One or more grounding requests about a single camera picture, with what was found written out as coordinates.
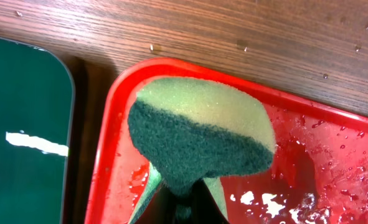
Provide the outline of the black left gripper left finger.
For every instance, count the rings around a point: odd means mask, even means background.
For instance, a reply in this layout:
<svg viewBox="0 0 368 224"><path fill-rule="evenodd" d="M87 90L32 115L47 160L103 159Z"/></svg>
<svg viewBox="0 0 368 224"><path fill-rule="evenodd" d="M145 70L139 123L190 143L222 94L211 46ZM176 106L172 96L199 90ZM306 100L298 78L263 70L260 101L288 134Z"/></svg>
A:
<svg viewBox="0 0 368 224"><path fill-rule="evenodd" d="M161 184L135 224L176 224L177 197Z"/></svg>

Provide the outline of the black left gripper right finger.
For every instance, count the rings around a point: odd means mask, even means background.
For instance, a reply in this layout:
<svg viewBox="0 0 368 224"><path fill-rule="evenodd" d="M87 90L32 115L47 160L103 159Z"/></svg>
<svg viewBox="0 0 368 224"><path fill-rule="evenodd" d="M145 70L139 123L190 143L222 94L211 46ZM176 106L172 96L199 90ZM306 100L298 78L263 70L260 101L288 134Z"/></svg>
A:
<svg viewBox="0 0 368 224"><path fill-rule="evenodd" d="M192 224L229 224L203 180L193 185L191 210Z"/></svg>

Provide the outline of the green yellow sponge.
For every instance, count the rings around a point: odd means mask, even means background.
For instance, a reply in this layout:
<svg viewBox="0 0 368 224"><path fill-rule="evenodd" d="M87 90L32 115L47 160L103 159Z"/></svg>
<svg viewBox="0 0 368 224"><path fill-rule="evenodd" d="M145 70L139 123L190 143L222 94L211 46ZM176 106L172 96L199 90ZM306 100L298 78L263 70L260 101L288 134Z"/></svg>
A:
<svg viewBox="0 0 368 224"><path fill-rule="evenodd" d="M128 113L131 141L149 161L149 177L130 222L164 184L176 197L177 223L191 223L192 188L203 180L228 221L223 177L270 168L276 138L264 106L222 83L160 78L136 94Z"/></svg>

